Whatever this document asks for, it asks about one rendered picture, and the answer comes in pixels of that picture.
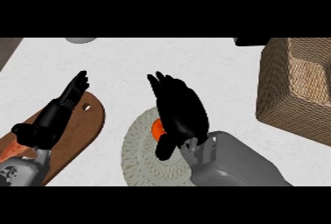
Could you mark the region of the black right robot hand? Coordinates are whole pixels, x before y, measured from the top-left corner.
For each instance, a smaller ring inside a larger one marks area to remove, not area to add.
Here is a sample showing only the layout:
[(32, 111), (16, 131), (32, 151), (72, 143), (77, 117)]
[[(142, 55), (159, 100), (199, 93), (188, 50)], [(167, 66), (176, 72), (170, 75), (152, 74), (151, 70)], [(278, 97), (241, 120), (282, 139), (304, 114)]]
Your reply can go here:
[(182, 147), (186, 140), (196, 138), (196, 145), (207, 141), (210, 122), (199, 96), (183, 80), (159, 71), (148, 75), (148, 80), (165, 131), (159, 136), (155, 156), (164, 161), (170, 159), (174, 148)]

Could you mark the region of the orange squash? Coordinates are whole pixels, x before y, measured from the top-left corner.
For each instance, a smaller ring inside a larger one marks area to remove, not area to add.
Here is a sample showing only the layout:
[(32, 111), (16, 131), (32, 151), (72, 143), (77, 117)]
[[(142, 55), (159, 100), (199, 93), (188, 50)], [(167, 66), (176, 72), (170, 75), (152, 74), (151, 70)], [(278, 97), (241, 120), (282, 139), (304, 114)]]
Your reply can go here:
[(155, 140), (159, 140), (161, 135), (165, 134), (165, 130), (162, 128), (161, 119), (156, 119), (154, 121), (154, 124), (151, 126), (151, 134)]

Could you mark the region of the brown-grey flat panel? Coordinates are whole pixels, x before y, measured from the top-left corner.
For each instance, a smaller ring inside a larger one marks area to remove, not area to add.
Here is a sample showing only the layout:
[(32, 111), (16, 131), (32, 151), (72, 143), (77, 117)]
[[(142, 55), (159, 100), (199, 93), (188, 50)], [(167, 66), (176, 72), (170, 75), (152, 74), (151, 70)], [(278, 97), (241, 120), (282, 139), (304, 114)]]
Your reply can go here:
[(0, 71), (6, 66), (15, 50), (22, 42), (22, 38), (0, 38)]

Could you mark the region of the brown wooden cutting board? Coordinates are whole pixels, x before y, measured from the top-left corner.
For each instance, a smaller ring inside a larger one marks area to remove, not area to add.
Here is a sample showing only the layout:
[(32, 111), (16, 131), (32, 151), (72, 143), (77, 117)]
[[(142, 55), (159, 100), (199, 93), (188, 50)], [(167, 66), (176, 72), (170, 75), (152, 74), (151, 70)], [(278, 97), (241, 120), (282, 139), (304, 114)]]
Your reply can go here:
[[(99, 135), (103, 123), (105, 109), (102, 103), (97, 97), (90, 92), (86, 92), (74, 109), (65, 133), (52, 149), (50, 170), (41, 186), (47, 184), (80, 152), (89, 147)], [(35, 158), (37, 152), (29, 148), (29, 151), (21, 154), (19, 157)]]

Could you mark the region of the black block object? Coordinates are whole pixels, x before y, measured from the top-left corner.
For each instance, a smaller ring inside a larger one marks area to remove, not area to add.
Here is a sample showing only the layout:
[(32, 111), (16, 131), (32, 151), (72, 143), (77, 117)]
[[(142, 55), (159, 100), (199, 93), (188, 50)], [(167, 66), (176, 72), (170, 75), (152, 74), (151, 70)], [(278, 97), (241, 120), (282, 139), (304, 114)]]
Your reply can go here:
[(264, 46), (269, 38), (235, 38), (233, 43), (236, 46)]

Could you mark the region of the brown wicker basket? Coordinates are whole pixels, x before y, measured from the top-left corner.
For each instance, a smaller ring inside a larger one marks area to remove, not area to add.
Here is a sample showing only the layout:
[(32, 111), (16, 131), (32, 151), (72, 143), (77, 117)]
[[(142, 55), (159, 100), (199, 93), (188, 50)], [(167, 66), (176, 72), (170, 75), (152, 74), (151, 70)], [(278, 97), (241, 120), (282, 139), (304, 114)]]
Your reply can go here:
[(261, 51), (257, 120), (331, 146), (331, 38), (272, 38)]

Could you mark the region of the grey rounded object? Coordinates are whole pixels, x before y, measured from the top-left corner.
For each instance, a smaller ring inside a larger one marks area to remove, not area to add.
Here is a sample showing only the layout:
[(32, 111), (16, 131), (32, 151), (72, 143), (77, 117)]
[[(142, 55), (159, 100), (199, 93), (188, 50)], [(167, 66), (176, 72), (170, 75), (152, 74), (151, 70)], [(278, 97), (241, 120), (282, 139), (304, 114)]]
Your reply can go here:
[(72, 44), (86, 44), (96, 39), (97, 38), (65, 38), (65, 40)]

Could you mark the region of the orange speckled vegetable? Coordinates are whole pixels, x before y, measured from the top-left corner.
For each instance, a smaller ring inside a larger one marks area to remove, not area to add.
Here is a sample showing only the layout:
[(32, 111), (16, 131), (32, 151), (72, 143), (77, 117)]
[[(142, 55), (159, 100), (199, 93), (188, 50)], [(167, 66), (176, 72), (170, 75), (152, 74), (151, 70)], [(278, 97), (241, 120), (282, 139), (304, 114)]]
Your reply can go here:
[(0, 152), (0, 163), (3, 163), (9, 158), (18, 157), (28, 151), (29, 147), (13, 140), (12, 143), (4, 147), (4, 150)]

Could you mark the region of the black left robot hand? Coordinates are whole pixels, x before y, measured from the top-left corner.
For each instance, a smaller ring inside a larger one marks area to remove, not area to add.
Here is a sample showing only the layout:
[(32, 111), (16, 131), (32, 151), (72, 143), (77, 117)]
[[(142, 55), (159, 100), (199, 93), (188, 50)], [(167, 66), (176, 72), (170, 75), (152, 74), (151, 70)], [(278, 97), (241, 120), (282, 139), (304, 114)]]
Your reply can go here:
[(32, 123), (18, 123), (12, 132), (19, 144), (50, 150), (65, 132), (69, 117), (89, 88), (87, 71), (78, 72), (60, 96), (44, 106)]

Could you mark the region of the round pale woven placemat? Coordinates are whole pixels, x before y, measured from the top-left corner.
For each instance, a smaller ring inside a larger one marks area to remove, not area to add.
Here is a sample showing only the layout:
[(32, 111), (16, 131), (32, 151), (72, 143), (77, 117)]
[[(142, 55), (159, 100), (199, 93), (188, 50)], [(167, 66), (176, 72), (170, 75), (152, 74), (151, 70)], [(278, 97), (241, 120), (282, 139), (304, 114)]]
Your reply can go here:
[(121, 146), (121, 170), (128, 186), (193, 186), (192, 170), (176, 149), (170, 159), (155, 157), (156, 141), (151, 126), (159, 118), (156, 108), (148, 109), (128, 127)]

